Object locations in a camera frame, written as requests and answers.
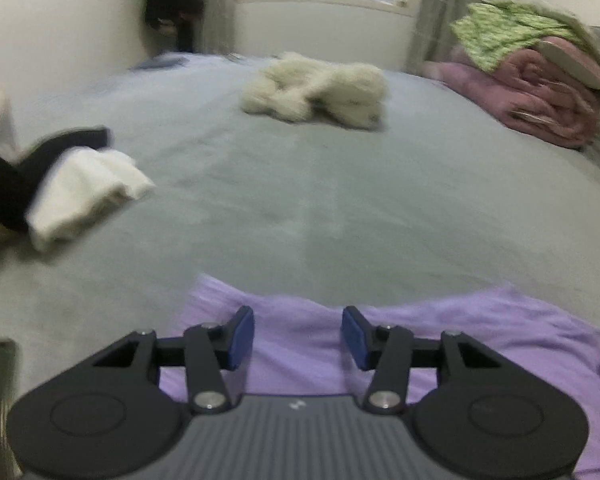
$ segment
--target folded pink blanket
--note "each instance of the folded pink blanket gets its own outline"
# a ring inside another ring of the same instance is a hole
[[[505,126],[558,146],[577,148],[598,132],[595,95],[530,49],[505,58],[493,76],[472,66],[463,49],[455,62],[429,63],[425,75],[471,99]]]

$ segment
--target gray bedsheet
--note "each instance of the gray bedsheet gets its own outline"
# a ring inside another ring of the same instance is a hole
[[[131,330],[165,330],[200,272],[325,304],[513,282],[600,324],[600,170],[584,156],[398,73],[381,132],[247,116],[258,63],[196,59],[16,109],[23,144],[110,126],[157,184],[51,256],[0,253],[21,390]]]

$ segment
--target stuffed animal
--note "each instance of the stuffed animal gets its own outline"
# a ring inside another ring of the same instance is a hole
[[[284,54],[245,87],[241,106],[248,114],[292,123],[309,121],[322,109],[344,126],[370,130],[382,118],[387,92],[384,75],[375,66]]]

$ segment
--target purple cloth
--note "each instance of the purple cloth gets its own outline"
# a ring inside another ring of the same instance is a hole
[[[357,370],[340,337],[341,308],[288,296],[246,294],[208,276],[192,291],[174,330],[205,321],[226,322],[243,304],[255,313],[249,363],[230,374],[230,389],[292,396],[364,392],[369,372]],[[577,400],[589,418],[590,436],[576,472],[600,480],[600,330],[513,286],[393,308],[361,308],[374,324],[401,324],[416,336],[439,338],[465,332]],[[436,386],[432,370],[414,370],[409,401]],[[165,369],[160,387],[186,400],[184,373]]]

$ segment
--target curtain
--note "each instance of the curtain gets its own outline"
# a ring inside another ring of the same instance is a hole
[[[477,0],[421,0],[407,56],[406,72],[419,73],[427,60],[448,59],[456,44],[449,24],[466,14],[466,5]]]
[[[234,51],[235,0],[206,0],[199,51],[203,54],[230,54]]]

